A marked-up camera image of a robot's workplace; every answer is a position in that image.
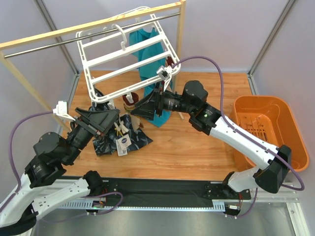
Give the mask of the white clip drying hanger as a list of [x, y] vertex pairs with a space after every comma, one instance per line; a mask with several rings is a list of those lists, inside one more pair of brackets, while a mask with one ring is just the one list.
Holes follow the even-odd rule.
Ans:
[[[148, 8], [150, 7], [141, 6], [126, 11], [125, 13]], [[92, 102], [113, 103], [115, 98], [160, 82], [160, 78], [158, 75], [144, 81], [141, 81], [139, 78], [135, 84], [120, 87], [119, 90], [111, 91], [104, 95], [98, 95], [96, 93], [95, 88], [99, 83], [116, 78], [117, 76], [126, 74], [130, 71], [138, 71], [139, 67], [162, 58], [166, 59], [168, 56], [172, 57], [174, 63], [179, 61], [176, 49], [171, 45], [170, 40], [159, 22], [162, 19], [169, 18], [169, 15], [159, 17], [156, 16], [156, 14], [145, 15], [131, 18], [135, 23], [131, 23], [128, 26], [121, 26], [120, 23], [116, 22], [93, 29], [78, 31], [76, 33], [75, 38], [78, 39], [76, 42], [85, 76], [87, 91]], [[129, 34], [131, 32], [139, 29], [144, 29], [145, 31], [150, 32], [152, 28], [154, 28], [159, 35], [132, 46], [129, 45]], [[159, 42], [164, 49], [162, 54], [140, 62], [138, 62], [137, 58], [132, 55], [132, 53], [140, 49]], [[180, 70], [181, 67], [176, 65], [173, 68], [173, 77], [175, 77]]]

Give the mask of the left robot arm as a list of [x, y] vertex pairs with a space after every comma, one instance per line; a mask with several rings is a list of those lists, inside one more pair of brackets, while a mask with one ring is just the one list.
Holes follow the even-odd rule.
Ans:
[[16, 189], [0, 204], [0, 234], [16, 236], [31, 229], [57, 207], [77, 198], [99, 197], [104, 188], [97, 171], [88, 171], [72, 185], [45, 197], [40, 193], [66, 173], [92, 138], [102, 138], [119, 118], [117, 109], [86, 111], [76, 108], [71, 131], [64, 138], [47, 132], [33, 146], [34, 158], [25, 167]]

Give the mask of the striped sock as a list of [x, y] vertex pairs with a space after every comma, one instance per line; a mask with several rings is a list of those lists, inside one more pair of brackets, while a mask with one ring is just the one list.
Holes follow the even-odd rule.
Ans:
[[130, 115], [131, 124], [134, 130], [143, 128], [143, 123], [140, 118], [131, 114], [131, 111], [135, 108], [135, 104], [139, 101], [139, 96], [135, 92], [123, 95], [124, 109]]

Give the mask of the teal shorts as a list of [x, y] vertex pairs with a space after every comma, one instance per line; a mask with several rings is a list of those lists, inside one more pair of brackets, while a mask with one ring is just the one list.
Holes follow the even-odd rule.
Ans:
[[[139, 29], [129, 34], [129, 45], [132, 46], [134, 44], [143, 42], [157, 35], [159, 35], [159, 33], [154, 28], [152, 28], [150, 32], [147, 32], [144, 29]], [[137, 58], [138, 62], [140, 62], [151, 57], [157, 56], [159, 54], [162, 54], [163, 52], [164, 49], [162, 47], [162, 44], [159, 42], [149, 47], [140, 49], [132, 53], [132, 55]], [[162, 65], [165, 65], [165, 63], [166, 63], [165, 58], [162, 58], [152, 63], [146, 64], [142, 67], [139, 67], [138, 71], [141, 81], [157, 76], [157, 70]], [[171, 115], [170, 111], [164, 111], [162, 112], [161, 116], [155, 114], [154, 119], [148, 120], [148, 122], [160, 128], [169, 120], [170, 115]]]

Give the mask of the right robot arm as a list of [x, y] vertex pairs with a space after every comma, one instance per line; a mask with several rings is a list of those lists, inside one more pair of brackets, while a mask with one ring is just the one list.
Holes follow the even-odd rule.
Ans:
[[224, 141], [244, 156], [255, 167], [231, 172], [224, 184], [235, 192], [260, 187], [266, 192], [278, 193], [289, 168], [281, 161], [291, 161], [291, 149], [282, 145], [277, 147], [259, 139], [232, 123], [220, 110], [207, 103], [208, 92], [197, 81], [188, 81], [182, 94], [163, 91], [157, 84], [153, 91], [135, 104], [132, 115], [153, 120], [163, 111], [176, 111], [189, 114], [189, 123], [199, 132]]

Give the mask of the striped sock maroon toe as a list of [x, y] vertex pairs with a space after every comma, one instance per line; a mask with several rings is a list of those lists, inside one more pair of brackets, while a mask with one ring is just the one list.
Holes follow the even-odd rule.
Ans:
[[168, 56], [166, 59], [165, 59], [165, 66], [172, 66], [174, 64], [174, 61], [172, 59], [171, 56]]

